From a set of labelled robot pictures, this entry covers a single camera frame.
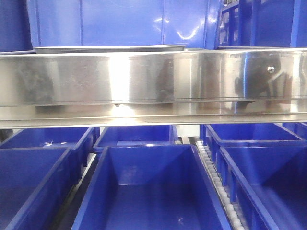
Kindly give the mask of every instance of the blue storage bin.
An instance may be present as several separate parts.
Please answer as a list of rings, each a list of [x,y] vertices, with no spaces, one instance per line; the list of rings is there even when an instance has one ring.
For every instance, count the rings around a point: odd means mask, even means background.
[[[0,149],[0,229],[48,229],[73,186],[70,149]]]
[[[73,154],[78,156],[75,162],[79,165],[79,173],[75,178],[77,183],[81,178],[83,168],[87,166],[88,155],[97,137],[97,129],[96,127],[23,129],[2,142],[0,149],[70,148]]]
[[[307,124],[304,122],[297,123],[283,123],[283,126],[292,132],[296,133],[298,136],[307,139]]]
[[[307,2],[240,0],[222,8],[220,46],[306,47]]]
[[[32,50],[26,1],[0,1],[0,52]]]
[[[222,0],[28,0],[32,44],[214,49]]]
[[[94,144],[94,151],[101,153],[106,146],[171,145],[176,140],[175,126],[106,127]]]
[[[212,124],[206,125],[206,143],[212,155],[216,157],[220,146],[278,146],[278,145],[306,145],[305,139],[275,123],[254,124]]]
[[[221,148],[222,181],[249,229],[305,230],[307,147]]]
[[[105,148],[72,227],[230,230],[195,147]]]

